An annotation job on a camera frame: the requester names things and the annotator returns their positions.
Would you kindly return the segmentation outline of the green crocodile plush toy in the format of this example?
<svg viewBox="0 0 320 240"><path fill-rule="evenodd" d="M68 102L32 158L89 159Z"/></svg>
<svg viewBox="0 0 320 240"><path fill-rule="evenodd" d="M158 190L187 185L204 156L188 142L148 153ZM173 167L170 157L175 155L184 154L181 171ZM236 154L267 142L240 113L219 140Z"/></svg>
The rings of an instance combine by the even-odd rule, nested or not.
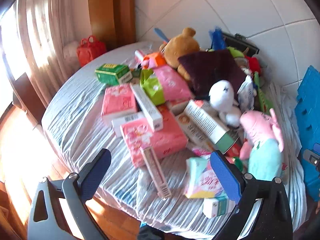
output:
<svg viewBox="0 0 320 240"><path fill-rule="evenodd" d="M273 103L266 97L265 93L260 88L258 72L254 72L253 81L256 86L257 95L260 103L260 109L263 113L270 115L270 109L273 108Z"/></svg>

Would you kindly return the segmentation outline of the light blue plastic paddle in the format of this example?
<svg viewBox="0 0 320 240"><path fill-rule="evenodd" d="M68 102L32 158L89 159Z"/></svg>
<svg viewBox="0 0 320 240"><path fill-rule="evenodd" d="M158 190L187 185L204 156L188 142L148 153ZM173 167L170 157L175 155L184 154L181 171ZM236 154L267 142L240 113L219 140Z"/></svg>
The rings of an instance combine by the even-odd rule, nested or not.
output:
<svg viewBox="0 0 320 240"><path fill-rule="evenodd" d="M163 31L159 28L154 28L153 31L156 33L156 35L165 43L168 43L170 40L167 38L167 36L163 33Z"/></svg>

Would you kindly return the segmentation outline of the blue plastic crate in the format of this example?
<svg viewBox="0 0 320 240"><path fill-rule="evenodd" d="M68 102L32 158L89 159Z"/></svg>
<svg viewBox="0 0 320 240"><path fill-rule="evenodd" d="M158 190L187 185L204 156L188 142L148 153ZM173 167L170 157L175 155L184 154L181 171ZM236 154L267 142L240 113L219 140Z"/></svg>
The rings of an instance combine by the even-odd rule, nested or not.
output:
<svg viewBox="0 0 320 240"><path fill-rule="evenodd" d="M295 107L299 138L301 142L300 162L304 171L304 183L307 194L319 200L319 162L303 157L306 150L315 154L319 161L319 71L309 66L298 87Z"/></svg>

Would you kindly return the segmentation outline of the Kotex pad pack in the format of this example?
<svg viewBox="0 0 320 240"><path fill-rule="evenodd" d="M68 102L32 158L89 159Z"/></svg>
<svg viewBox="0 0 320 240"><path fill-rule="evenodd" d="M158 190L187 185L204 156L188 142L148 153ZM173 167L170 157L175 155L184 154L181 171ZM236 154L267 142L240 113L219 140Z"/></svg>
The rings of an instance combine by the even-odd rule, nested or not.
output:
<svg viewBox="0 0 320 240"><path fill-rule="evenodd" d="M225 193L209 159L192 157L186 160L186 166L187 182L184 195L188 199L215 198Z"/></svg>

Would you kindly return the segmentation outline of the pink pad pack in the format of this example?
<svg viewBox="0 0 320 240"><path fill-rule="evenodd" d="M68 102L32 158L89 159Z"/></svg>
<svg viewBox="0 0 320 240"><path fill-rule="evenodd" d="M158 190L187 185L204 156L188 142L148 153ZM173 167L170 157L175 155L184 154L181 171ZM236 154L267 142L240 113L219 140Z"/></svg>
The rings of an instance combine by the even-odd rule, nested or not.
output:
<svg viewBox="0 0 320 240"><path fill-rule="evenodd" d="M193 98L193 94L185 79L176 70L165 65L154 68L153 71L162 87L165 101Z"/></svg>

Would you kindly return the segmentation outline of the white seal plush toy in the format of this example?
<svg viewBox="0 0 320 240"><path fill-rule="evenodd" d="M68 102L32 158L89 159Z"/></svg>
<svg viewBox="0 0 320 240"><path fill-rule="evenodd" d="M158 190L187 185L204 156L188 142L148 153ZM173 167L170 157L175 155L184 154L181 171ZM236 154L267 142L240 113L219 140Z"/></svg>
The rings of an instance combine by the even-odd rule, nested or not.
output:
<svg viewBox="0 0 320 240"><path fill-rule="evenodd" d="M234 128L240 126L242 112L234 99L234 89L229 81L220 80L212 85L209 102L224 124Z"/></svg>

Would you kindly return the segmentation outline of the orange white medicine box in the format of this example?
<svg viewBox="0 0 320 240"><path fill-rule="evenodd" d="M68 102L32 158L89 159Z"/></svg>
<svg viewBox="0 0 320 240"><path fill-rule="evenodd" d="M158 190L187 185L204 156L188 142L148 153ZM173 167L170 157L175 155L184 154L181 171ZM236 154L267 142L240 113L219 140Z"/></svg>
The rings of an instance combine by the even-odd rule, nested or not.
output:
<svg viewBox="0 0 320 240"><path fill-rule="evenodd" d="M215 150L214 144L186 114L181 113L177 115L175 119L182 131L186 134L186 136L193 144L210 152L213 152Z"/></svg>

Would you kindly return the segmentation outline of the red plush toy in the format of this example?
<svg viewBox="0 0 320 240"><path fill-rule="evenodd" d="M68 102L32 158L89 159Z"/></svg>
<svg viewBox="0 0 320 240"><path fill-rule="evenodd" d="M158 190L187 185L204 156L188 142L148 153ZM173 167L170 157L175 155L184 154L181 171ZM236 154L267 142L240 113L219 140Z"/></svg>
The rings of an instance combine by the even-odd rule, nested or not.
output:
<svg viewBox="0 0 320 240"><path fill-rule="evenodd" d="M259 75L261 74L261 67L259 61L255 57L245 56L245 59L248 61L249 70L254 74L257 72Z"/></svg>

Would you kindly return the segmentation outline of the brown bear plush toy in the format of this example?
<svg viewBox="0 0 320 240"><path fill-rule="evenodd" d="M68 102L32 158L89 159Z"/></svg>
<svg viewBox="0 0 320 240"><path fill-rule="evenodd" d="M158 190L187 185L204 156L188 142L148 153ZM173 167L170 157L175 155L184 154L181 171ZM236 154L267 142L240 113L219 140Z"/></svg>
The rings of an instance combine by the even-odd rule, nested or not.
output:
<svg viewBox="0 0 320 240"><path fill-rule="evenodd" d="M190 75L179 63L178 58L200 51L200 46L194 39L195 34L196 31L193 28L184 28L180 35L173 37L167 44L162 44L159 48L167 64L177 70L187 82L190 81Z"/></svg>

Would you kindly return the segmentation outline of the red handbag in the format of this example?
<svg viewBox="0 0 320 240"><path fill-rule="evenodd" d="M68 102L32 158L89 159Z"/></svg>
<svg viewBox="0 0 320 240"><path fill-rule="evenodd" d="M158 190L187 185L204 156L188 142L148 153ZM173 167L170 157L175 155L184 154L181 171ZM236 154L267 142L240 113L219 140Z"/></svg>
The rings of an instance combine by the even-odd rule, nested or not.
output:
<svg viewBox="0 0 320 240"><path fill-rule="evenodd" d="M107 49L104 42L99 41L93 35L89 36L88 38L83 38L76 49L76 54L81 67L85 66L106 52Z"/></svg>

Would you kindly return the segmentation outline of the pink pig plush toy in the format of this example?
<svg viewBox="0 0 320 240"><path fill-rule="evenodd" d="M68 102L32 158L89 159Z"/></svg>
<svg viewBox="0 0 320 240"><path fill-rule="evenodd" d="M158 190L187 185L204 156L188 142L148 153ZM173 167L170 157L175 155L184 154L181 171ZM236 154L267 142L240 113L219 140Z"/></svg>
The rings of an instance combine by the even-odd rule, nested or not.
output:
<svg viewBox="0 0 320 240"><path fill-rule="evenodd" d="M240 159L248 161L248 172L257 180L272 181L281 175L284 141L274 109L269 115L247 111L240 117L247 140L240 150Z"/></svg>

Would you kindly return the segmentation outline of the long white tube box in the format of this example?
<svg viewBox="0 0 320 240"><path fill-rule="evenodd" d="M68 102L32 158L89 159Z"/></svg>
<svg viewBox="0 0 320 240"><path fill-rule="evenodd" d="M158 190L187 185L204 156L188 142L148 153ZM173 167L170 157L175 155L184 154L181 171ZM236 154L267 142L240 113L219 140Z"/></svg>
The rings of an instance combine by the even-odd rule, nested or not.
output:
<svg viewBox="0 0 320 240"><path fill-rule="evenodd" d="M130 87L152 130L160 131L163 129L163 116L144 90L138 84L130 84Z"/></svg>

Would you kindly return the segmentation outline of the window curtain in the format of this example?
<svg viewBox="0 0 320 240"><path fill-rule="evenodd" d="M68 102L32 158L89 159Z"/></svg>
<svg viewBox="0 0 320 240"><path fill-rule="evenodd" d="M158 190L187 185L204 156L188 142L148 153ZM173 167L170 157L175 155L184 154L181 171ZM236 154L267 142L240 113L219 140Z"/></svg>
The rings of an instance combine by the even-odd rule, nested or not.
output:
<svg viewBox="0 0 320 240"><path fill-rule="evenodd" d="M26 74L44 107L79 70L76 48L90 35L88 0L14 0L1 19L13 78Z"/></svg>

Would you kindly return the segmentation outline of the dark purple plush cushion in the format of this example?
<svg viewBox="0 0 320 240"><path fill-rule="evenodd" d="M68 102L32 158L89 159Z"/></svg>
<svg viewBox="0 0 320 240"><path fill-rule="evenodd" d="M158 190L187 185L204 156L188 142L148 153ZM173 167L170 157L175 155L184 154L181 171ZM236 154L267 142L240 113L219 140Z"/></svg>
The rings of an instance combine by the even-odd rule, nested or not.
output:
<svg viewBox="0 0 320 240"><path fill-rule="evenodd" d="M178 61L190 75L196 96L208 95L212 85L220 80L229 81L237 92L247 76L228 49L198 51L181 56Z"/></svg>

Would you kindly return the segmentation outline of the black gift box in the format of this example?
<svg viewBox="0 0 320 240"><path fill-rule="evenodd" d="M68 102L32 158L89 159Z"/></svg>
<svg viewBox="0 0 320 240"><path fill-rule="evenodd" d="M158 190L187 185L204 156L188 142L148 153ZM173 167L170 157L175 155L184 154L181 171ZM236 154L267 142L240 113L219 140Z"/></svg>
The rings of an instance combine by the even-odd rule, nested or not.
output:
<svg viewBox="0 0 320 240"><path fill-rule="evenodd" d="M259 54L260 49L240 34L229 34L222 32L226 46L233 47L239 51L245 51L248 48L247 56Z"/></svg>

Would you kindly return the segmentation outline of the blue feather duster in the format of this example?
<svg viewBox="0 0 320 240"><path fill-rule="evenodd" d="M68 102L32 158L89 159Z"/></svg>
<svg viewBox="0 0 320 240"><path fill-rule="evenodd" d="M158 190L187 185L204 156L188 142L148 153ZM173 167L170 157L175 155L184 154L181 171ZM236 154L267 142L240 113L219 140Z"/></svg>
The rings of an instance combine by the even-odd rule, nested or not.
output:
<svg viewBox="0 0 320 240"><path fill-rule="evenodd" d="M213 50L224 50L227 48L225 40L223 38L222 29L220 27L215 27L214 30L210 30L209 36L212 41L211 48Z"/></svg>

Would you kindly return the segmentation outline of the long pink cosmetic box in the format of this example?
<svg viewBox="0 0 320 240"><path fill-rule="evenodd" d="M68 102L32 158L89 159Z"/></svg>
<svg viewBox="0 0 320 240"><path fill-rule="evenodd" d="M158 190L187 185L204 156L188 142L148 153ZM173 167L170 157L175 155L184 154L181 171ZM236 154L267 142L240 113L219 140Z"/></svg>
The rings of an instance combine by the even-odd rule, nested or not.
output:
<svg viewBox="0 0 320 240"><path fill-rule="evenodd" d="M153 148L151 146L142 146L140 147L140 151L155 188L157 189L159 198L168 199L171 197L171 191Z"/></svg>

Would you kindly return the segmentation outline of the green tea box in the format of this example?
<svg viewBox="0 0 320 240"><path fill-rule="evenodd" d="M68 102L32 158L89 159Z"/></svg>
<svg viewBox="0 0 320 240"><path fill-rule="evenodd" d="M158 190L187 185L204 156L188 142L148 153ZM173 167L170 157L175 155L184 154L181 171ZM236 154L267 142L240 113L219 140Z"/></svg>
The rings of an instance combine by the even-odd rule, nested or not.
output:
<svg viewBox="0 0 320 240"><path fill-rule="evenodd" d="M109 86L122 85L132 80L132 72L128 65L106 63L95 70L101 83Z"/></svg>

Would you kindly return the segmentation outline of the small teal medicine box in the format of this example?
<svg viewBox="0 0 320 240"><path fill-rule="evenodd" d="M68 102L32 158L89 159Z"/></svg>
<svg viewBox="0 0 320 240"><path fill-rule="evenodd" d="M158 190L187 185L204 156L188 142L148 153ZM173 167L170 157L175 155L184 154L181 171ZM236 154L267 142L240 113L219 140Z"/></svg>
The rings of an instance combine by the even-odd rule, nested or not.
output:
<svg viewBox="0 0 320 240"><path fill-rule="evenodd" d="M207 218L215 218L232 212L235 206L235 201L226 196L205 198L203 200L203 214Z"/></svg>

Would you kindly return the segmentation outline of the green frog plush toy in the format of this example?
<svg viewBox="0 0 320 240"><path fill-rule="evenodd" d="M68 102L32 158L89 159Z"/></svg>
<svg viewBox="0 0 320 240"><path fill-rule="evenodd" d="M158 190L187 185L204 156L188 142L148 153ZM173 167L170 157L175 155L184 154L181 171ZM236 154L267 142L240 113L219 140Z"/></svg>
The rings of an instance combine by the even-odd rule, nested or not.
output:
<svg viewBox="0 0 320 240"><path fill-rule="evenodd" d="M244 55L244 53L242 51L237 50L234 47L227 47L227 49L231 53L232 57L234 57L234 58L245 58L245 55Z"/></svg>

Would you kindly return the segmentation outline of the lime green snack pack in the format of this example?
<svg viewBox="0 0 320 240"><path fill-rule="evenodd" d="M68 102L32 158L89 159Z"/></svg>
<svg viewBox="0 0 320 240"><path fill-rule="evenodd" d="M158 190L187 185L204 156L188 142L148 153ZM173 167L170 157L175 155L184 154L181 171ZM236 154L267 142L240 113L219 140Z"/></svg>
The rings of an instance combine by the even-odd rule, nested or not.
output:
<svg viewBox="0 0 320 240"><path fill-rule="evenodd" d="M163 87L152 69L141 70L140 86L155 106L165 103Z"/></svg>

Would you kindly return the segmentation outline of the white wet wipes pack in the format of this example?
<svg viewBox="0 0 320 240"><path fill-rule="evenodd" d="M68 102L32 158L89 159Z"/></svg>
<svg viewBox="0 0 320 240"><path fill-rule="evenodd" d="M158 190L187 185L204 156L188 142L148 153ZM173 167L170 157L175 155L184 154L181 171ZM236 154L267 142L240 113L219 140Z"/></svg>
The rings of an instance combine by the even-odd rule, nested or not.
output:
<svg viewBox="0 0 320 240"><path fill-rule="evenodd" d="M242 113L254 109L254 98L256 95L253 86L253 80L250 75L247 75L244 82L241 84L238 92L238 103Z"/></svg>

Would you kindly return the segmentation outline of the large white green box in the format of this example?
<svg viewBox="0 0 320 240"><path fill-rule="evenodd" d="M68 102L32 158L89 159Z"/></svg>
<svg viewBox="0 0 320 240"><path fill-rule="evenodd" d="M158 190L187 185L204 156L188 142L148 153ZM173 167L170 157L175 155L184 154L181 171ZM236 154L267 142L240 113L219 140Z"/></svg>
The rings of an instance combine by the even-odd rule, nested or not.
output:
<svg viewBox="0 0 320 240"><path fill-rule="evenodd" d="M190 100L184 109L184 113L191 118L221 153L227 153L234 147L238 136L218 117L210 116L196 104L196 101Z"/></svg>

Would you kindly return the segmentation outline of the striped grey tablecloth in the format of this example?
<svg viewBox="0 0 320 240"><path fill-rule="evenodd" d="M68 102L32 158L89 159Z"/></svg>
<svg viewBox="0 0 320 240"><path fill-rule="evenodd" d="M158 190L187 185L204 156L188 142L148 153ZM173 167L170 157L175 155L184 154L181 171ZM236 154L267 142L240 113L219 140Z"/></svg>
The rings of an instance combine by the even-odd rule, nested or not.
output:
<svg viewBox="0 0 320 240"><path fill-rule="evenodd" d="M112 207L165 232L205 239L215 235L227 215L209 219L203 201L183 194L189 150L166 157L161 164L172 196L161 200L144 168L135 168L123 139L117 138L101 117L105 85L95 70L105 63L129 63L137 49L156 51L159 43L138 42L112 50L80 68L58 90L42 118L42 127L57 155L72 171L79 172L102 148L112 154L111 166L98 195Z"/></svg>

